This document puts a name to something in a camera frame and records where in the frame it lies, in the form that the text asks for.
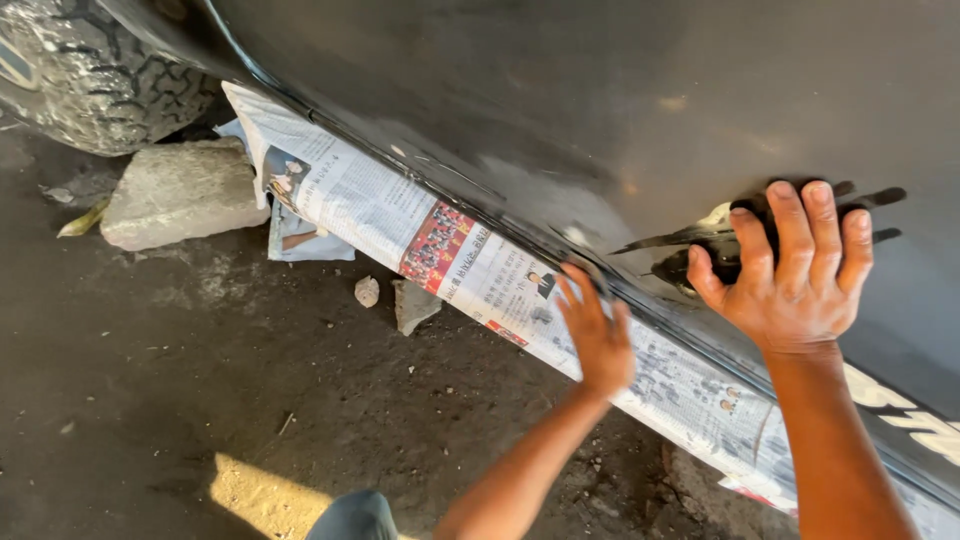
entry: tire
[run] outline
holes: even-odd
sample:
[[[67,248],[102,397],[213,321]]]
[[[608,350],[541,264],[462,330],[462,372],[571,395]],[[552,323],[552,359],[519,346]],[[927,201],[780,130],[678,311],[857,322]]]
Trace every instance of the tire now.
[[[200,116],[218,87],[134,37],[93,0],[0,2],[0,101],[75,148],[135,152]]]

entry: concrete floor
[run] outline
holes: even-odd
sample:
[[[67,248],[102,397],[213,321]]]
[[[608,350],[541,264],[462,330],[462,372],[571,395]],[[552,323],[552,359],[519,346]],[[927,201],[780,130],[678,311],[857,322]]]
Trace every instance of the concrete floor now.
[[[367,487],[429,538],[569,384],[450,307],[403,337],[389,270],[269,262],[266,228],[136,255],[56,239],[125,164],[0,133],[0,539],[302,538]],[[370,309],[352,294],[367,275]],[[717,479],[615,410],[528,537],[796,534]]]

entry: concrete chunk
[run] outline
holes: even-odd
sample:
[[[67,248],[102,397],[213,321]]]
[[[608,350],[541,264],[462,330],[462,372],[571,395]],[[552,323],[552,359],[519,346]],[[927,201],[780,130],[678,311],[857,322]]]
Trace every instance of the concrete chunk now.
[[[403,335],[410,335],[417,325],[429,319],[444,301],[440,297],[423,290],[408,280],[393,280],[396,290],[396,329]]]
[[[127,251],[155,248],[267,221],[236,137],[158,144],[137,152],[117,185],[100,232]]]

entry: fingernail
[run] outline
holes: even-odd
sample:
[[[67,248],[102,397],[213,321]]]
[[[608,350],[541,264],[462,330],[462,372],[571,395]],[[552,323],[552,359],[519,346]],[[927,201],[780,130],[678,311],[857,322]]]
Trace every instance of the fingernail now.
[[[810,195],[813,197],[813,200],[821,205],[825,205],[830,202],[830,188],[828,185],[823,183],[817,183],[811,191]]]
[[[793,185],[790,185],[790,182],[784,182],[783,180],[774,182],[773,189],[774,195],[777,195],[781,199],[789,199],[790,197],[793,197],[794,193],[796,193]]]

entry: hand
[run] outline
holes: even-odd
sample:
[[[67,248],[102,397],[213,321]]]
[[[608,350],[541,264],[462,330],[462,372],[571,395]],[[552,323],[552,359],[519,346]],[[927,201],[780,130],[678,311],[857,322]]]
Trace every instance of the hand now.
[[[582,385],[608,399],[634,381],[636,358],[627,333],[630,311],[626,304],[617,301],[613,304],[611,323],[600,307],[597,291],[587,274],[572,264],[561,266],[580,287],[584,299],[583,302],[577,300],[570,283],[563,275],[557,275],[557,284],[566,298],[558,298],[557,306],[577,347],[580,369],[584,372]]]
[[[767,355],[805,355],[835,347],[856,318],[860,291],[873,266],[870,213],[858,209],[837,226],[833,190],[807,184],[801,204],[788,182],[767,188],[780,234],[780,263],[763,224],[746,209],[731,211],[742,270],[726,286],[713,274],[704,248],[690,246],[687,278],[707,305],[750,336]]]

